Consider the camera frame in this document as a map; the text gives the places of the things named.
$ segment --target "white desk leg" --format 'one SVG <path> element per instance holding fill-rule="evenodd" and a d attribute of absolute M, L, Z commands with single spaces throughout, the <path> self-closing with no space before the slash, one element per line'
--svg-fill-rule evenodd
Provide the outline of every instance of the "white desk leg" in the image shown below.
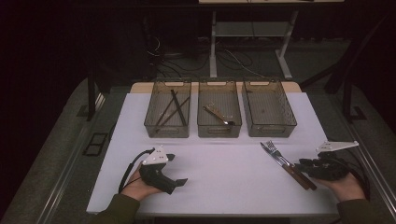
<path fill-rule="evenodd" d="M 290 22 L 283 38 L 282 48 L 276 50 L 276 57 L 277 60 L 279 61 L 280 68 L 282 69 L 283 76 L 285 76 L 285 78 L 292 78 L 288 64 L 286 63 L 285 60 L 285 52 L 286 52 L 286 48 L 288 47 L 291 34 L 293 32 L 294 24 L 297 20 L 297 15 L 298 15 L 298 11 L 293 11 L 293 13 L 291 14 Z"/>
<path fill-rule="evenodd" d="M 210 38 L 210 76 L 218 76 L 218 68 L 216 67 L 216 11 L 213 11 L 212 16 L 212 36 Z"/>

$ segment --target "gray carpet floor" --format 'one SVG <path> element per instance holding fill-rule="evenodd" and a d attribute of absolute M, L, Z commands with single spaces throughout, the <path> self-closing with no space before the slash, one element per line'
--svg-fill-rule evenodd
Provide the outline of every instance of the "gray carpet floor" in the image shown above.
<path fill-rule="evenodd" d="M 273 39 L 250 41 L 220 40 L 218 43 L 218 76 L 241 77 L 249 71 L 242 68 L 238 58 L 249 70 L 263 76 L 282 77 L 274 50 L 280 42 Z M 302 82 L 326 69 L 344 54 L 349 42 L 345 40 L 323 40 L 321 42 L 291 42 L 286 60 L 293 75 L 293 81 Z M 202 42 L 202 53 L 194 59 L 177 57 L 169 53 L 169 60 L 158 66 L 158 77 L 207 77 L 209 75 L 207 43 Z M 341 115 L 341 92 L 326 94 L 323 86 L 327 78 L 304 89 L 315 108 L 319 121 L 333 141 L 360 140 L 378 166 L 381 175 L 396 189 L 396 136 L 364 94 L 353 89 L 352 105 L 358 106 L 366 120 L 345 122 Z M 45 145 L 42 147 L 29 174 L 21 184 L 17 195 L 8 208 L 1 223 L 87 223 L 93 215 L 85 212 L 100 166 L 111 139 L 111 130 L 117 122 L 124 97 L 130 87 L 114 87 L 111 93 L 102 95 L 97 102 L 97 112 L 91 121 L 81 116 L 87 105 L 87 83 L 84 80 L 76 88 L 64 112 L 59 117 Z M 83 155 L 95 133 L 106 133 L 102 153 L 98 157 Z M 372 204 L 378 213 L 378 223 L 395 223 L 395 219 L 384 203 L 382 187 L 372 179 Z M 292 217 L 292 224 L 331 223 L 337 216 Z M 140 223 L 182 223 L 161 219 L 138 220 Z M 224 223 L 224 220 L 202 223 Z M 241 219 L 237 223 L 271 223 L 268 220 Z"/>

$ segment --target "translucent plastic bin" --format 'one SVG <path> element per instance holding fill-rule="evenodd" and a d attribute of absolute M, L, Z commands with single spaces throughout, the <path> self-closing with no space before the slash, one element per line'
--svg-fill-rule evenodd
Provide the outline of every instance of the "translucent plastic bin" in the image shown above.
<path fill-rule="evenodd" d="M 187 138 L 190 134 L 190 78 L 157 78 L 145 127 L 151 138 Z"/>
<path fill-rule="evenodd" d="M 242 94 L 250 137 L 291 135 L 297 121 L 279 78 L 245 77 Z"/>
<path fill-rule="evenodd" d="M 207 77 L 199 81 L 198 136 L 236 138 L 242 120 L 236 82 L 229 77 Z"/>

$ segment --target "long sleeve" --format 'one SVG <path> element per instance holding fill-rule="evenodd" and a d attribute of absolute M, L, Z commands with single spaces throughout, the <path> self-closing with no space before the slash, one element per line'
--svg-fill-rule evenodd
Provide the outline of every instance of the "long sleeve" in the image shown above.
<path fill-rule="evenodd" d="M 345 201 L 337 204 L 343 224 L 374 224 L 375 212 L 365 199 Z"/>
<path fill-rule="evenodd" d="M 116 194 L 113 196 L 108 208 L 96 215 L 90 224 L 133 223 L 134 215 L 137 209 L 139 209 L 139 206 L 139 201 L 123 194 Z"/>

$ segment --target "fork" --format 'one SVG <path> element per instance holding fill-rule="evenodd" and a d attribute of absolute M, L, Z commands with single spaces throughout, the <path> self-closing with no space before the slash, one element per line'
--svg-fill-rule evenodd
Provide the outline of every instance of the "fork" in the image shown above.
<path fill-rule="evenodd" d="M 309 188 L 311 188 L 312 190 L 317 189 L 317 186 L 310 180 L 308 179 L 305 175 L 303 175 L 296 167 L 294 164 L 290 163 L 288 160 L 286 160 L 282 154 L 280 153 L 279 150 L 277 150 L 277 148 L 274 146 L 274 143 L 270 140 L 267 143 L 268 148 L 271 150 L 271 154 L 276 155 L 277 157 L 279 157 L 283 162 L 285 162 L 290 169 L 297 174 L 298 177 L 300 177 L 300 179 L 296 179 L 297 182 L 299 182 L 302 186 L 303 185 L 307 185 Z"/>

